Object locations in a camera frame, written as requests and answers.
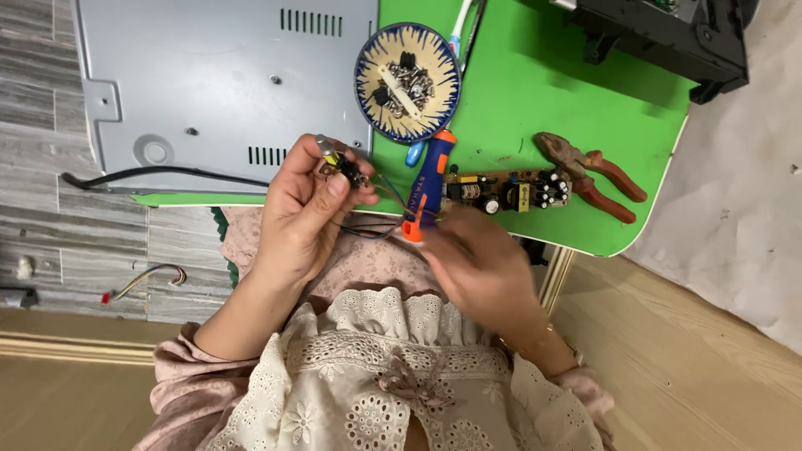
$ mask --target hand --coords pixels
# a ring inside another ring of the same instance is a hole
[[[348,161],[370,177],[373,167],[334,142]],[[324,160],[314,136],[298,138],[270,182],[262,211],[261,237],[252,273],[277,281],[279,288],[303,287],[318,275],[334,248],[342,219],[356,205],[374,205],[379,196],[373,186],[350,189],[342,174],[318,173]]]
[[[535,295],[529,257],[478,209],[457,207],[424,230],[423,256],[452,303],[504,339],[545,331],[548,316]]]

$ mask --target gray tiled floor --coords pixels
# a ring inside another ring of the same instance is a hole
[[[205,321],[231,292],[208,208],[149,209],[85,193],[58,174],[97,177],[83,112],[71,0],[0,2],[0,286],[36,288],[36,309],[125,319]],[[20,256],[34,277],[14,278]],[[100,304],[156,263],[169,270]]]

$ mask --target pliers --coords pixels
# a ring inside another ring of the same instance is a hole
[[[585,173],[585,170],[594,171],[610,179],[629,199],[643,202],[649,196],[635,184],[616,164],[610,163],[602,156],[602,151],[593,150],[582,153],[562,136],[553,133],[540,132],[533,137],[535,146],[543,153],[546,160],[559,166],[567,172],[573,181],[573,191],[587,203],[612,214],[626,224],[632,224],[637,219],[635,213],[629,211],[624,205],[605,197],[594,186],[595,180]]]

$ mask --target table leg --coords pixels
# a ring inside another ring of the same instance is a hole
[[[573,254],[574,250],[567,247],[556,246],[554,248],[540,292],[541,305],[549,313],[549,316],[554,312],[557,296],[560,294],[563,282],[568,277]]]

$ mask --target metal panel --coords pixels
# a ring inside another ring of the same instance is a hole
[[[270,181],[305,132],[357,142],[369,156],[371,129],[354,99],[353,72],[377,20],[377,0],[76,0],[102,170],[179,165]],[[110,187],[264,193],[178,174]]]

